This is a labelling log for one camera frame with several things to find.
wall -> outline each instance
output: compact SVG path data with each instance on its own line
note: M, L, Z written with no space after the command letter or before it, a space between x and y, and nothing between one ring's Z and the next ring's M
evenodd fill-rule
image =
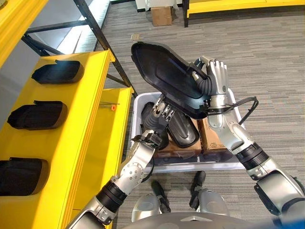
M31 27L77 20L81 13L73 0L49 0ZM45 31L31 36L57 48L68 29ZM0 68L0 128L7 120L21 89L39 59L32 49L20 41Z
M137 4L137 9L145 9L146 6L146 0L135 0L135 3ZM177 4L181 4L182 0L177 0Z

black cable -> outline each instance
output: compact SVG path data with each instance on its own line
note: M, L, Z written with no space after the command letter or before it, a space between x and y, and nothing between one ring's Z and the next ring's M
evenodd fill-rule
M151 175L153 174L153 168L154 168L154 159L152 160L152 169L151 169L151 171L149 172L149 174L146 177L143 178L141 183L145 182L146 180L148 180L151 177Z
M253 104L252 104L252 107L250 109L248 109L248 113L239 121L239 125L243 124L244 121L250 116L250 114L255 110L255 108L258 106L259 102L256 98L256 96L254 97L248 97L248 98L245 98L245 99L242 99L238 102L236 102L235 104L226 104L228 106L230 106L227 110L223 111L223 112L219 112L219 113L214 113L214 114L208 114L208 116L211 116L211 115L222 115L222 114L225 114L231 110L233 110L235 107L238 107L240 105L243 105L245 103L248 103L250 101L254 101Z

brown box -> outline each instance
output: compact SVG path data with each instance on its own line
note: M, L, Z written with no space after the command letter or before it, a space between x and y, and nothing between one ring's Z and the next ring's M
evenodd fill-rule
M151 7L152 23L154 26L172 24L172 7Z
M227 148L218 138L217 133L208 124L208 119L198 120L199 131L203 142L203 153L225 152Z
M193 120L196 129L198 130L197 120ZM190 158L192 156L198 156L202 152L201 140L199 139L194 145L187 148L179 148L175 142L169 138L169 144L162 150L158 150L154 153L153 157L182 157L183 159Z

yellow shelving unit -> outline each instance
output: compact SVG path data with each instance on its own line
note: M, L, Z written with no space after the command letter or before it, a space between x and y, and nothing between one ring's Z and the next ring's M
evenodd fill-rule
M0 68L48 0L8 0L0 9Z
M72 212L84 207L121 162L133 90L103 90L109 63L115 60L112 53L41 57L35 69L55 60L80 61L84 75L77 83L39 84L30 78L25 84L12 110L34 100L62 101L68 116L62 126L52 130L18 130L8 123L3 126L0 160L44 159L50 172L37 194L0 197L1 228L64 228ZM117 109L99 108L101 100L118 104Z
M184 26L196 13L293 5L305 5L305 0L183 0Z

robotic hand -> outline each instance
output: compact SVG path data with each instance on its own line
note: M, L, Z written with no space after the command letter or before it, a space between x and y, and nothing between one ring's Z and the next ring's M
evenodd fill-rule
M205 64L208 79L196 72L193 78L202 92L211 96L208 112L210 127L222 143L238 158L249 176L257 181L255 191L266 208L274 215L305 218L305 196L302 184L285 172L268 156L232 115L233 104L227 104L227 67L216 59L202 56L196 65Z
M102 229L109 225L117 210L131 191L146 180L144 170L150 162L155 149L161 143L159 133L167 126L174 110L163 102L163 95L155 103L148 125L152 129L136 136L126 160L122 163L119 174L112 176L101 191L94 196L82 211L67 226L67 229Z

